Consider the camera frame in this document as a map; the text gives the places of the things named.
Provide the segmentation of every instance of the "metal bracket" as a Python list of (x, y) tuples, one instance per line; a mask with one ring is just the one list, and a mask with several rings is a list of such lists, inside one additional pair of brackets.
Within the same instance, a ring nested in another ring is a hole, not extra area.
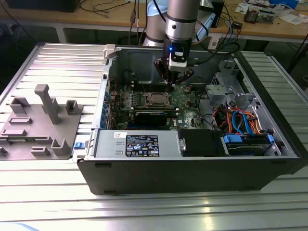
[(179, 139), (180, 149), (182, 152), (186, 151), (185, 139)]

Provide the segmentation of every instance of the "motherboard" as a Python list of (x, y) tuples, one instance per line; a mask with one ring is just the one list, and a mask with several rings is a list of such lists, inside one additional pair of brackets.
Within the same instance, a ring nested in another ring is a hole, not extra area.
[(125, 85), (111, 92), (113, 129), (202, 129), (199, 96), (189, 84), (177, 85), (172, 92)]

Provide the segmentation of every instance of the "white paper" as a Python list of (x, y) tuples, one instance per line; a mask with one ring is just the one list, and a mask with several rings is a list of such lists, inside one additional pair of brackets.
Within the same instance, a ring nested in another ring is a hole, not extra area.
[(238, 7), (236, 8), (235, 12), (245, 14), (248, 10), (248, 7), (249, 7), (249, 4), (240, 3)]
[(301, 24), (304, 21), (303, 18), (300, 18), (300, 17), (293, 15), (293, 14), (289, 14), (289, 15), (286, 15), (286, 16), (280, 17), (280, 18), (282, 20), (286, 21), (286, 22), (292, 23), (293, 25)]
[(127, 132), (115, 132), (114, 138), (126, 138)]
[(301, 3), (303, 5), (308, 5), (308, 1), (305, 0), (299, 0), (298, 3)]

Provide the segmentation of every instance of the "blue cable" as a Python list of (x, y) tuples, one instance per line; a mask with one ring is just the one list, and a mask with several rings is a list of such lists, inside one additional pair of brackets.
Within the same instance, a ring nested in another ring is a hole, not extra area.
[(228, 19), (225, 19), (225, 20), (229, 23), (229, 26), (230, 26), (230, 37), (229, 37), (229, 41), (228, 41), (228, 42), (230, 42), (232, 35), (233, 35), (233, 28), (232, 28), (231, 22)]
[(241, 111), (236, 111), (236, 112), (234, 112), (233, 115), (232, 115), (232, 125), (233, 125), (233, 127), (235, 128), (235, 130), (237, 130), (242, 136), (244, 135), (244, 133), (243, 133), (241, 130), (239, 130), (239, 129), (237, 128), (236, 124), (235, 124), (235, 117), (236, 117), (236, 115), (237, 115), (238, 113), (242, 113), (242, 114), (243, 114), (244, 123), (245, 123), (245, 127), (246, 127), (247, 132), (248, 132), (250, 135), (255, 135), (254, 132), (253, 132), (253, 131), (251, 130), (251, 128), (249, 127), (248, 120), (247, 120), (247, 117), (246, 117), (245, 113), (244, 113), (244, 112), (241, 112)]

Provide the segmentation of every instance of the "gray plastic tab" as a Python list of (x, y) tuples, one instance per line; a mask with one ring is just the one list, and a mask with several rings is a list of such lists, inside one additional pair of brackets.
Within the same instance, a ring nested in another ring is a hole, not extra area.
[(27, 134), (26, 130), (4, 130), (1, 133), (2, 136), (25, 136)]
[(30, 117), (18, 117), (18, 118), (11, 118), (9, 120), (10, 124), (31, 124), (32, 119)]
[(38, 144), (52, 144), (52, 138), (50, 136), (45, 138), (35, 139), (35, 142)]
[(49, 115), (49, 118), (52, 124), (58, 124), (60, 122), (60, 118), (58, 117), (57, 110), (54, 107), (52, 100), (48, 94), (49, 87), (47, 84), (37, 84), (34, 89), (34, 93), (37, 94), (45, 107), (45, 111)]
[(3, 155), (3, 156), (6, 156), (8, 152), (3, 148), (3, 147), (0, 147), (0, 154)]
[(66, 101), (65, 108), (68, 115), (79, 115), (81, 113), (76, 100)]
[(50, 152), (45, 146), (39, 147), (35, 146), (32, 147), (32, 150), (30, 151), (34, 156), (36, 155), (50, 155)]
[(30, 107), (30, 104), (24, 97), (15, 97), (11, 102), (10, 107), (16, 116), (25, 116), (26, 112), (24, 107)]
[(71, 151), (65, 139), (63, 139), (61, 146), (59, 146), (57, 140), (53, 140), (51, 148), (56, 155), (66, 155)]

